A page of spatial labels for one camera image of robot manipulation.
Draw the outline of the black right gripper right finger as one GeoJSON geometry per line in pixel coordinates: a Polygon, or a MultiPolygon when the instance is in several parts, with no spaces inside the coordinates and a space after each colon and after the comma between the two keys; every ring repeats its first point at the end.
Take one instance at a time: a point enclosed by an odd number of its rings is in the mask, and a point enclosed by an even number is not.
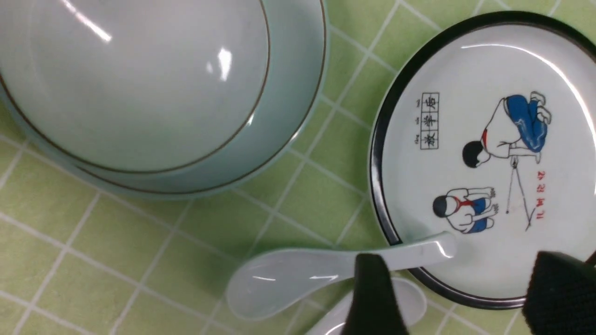
{"type": "Polygon", "coordinates": [[[594,335],[595,265],[561,252],[538,252],[522,314],[533,335],[594,335]]]}

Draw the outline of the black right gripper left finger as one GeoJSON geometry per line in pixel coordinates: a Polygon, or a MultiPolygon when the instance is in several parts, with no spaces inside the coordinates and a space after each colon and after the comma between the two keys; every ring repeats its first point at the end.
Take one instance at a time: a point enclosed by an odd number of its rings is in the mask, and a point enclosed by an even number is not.
{"type": "Polygon", "coordinates": [[[389,269],[379,255],[360,253],[355,260],[352,303],[344,335],[408,335],[389,269]]]}

